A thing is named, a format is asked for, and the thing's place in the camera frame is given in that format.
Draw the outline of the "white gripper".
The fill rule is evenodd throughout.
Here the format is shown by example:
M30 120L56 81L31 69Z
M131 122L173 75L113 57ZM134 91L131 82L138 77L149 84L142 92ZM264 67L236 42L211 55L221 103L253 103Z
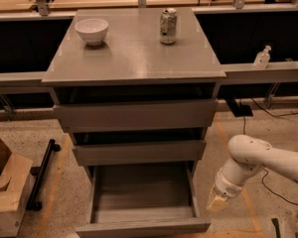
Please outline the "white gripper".
M228 159L219 169L215 177L215 186L212 186L207 210L219 212L227 206L228 198L237 197L248 179L255 175L255 166Z

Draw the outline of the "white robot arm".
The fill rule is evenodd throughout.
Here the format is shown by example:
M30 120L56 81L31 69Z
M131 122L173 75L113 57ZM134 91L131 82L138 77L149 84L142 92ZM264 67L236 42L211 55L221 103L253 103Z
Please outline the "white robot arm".
M217 212L227 207L227 200L237 197L245 183L264 168L298 183L298 152L274 148L266 141L247 135L233 136L227 146L229 158L216 173L208 211Z

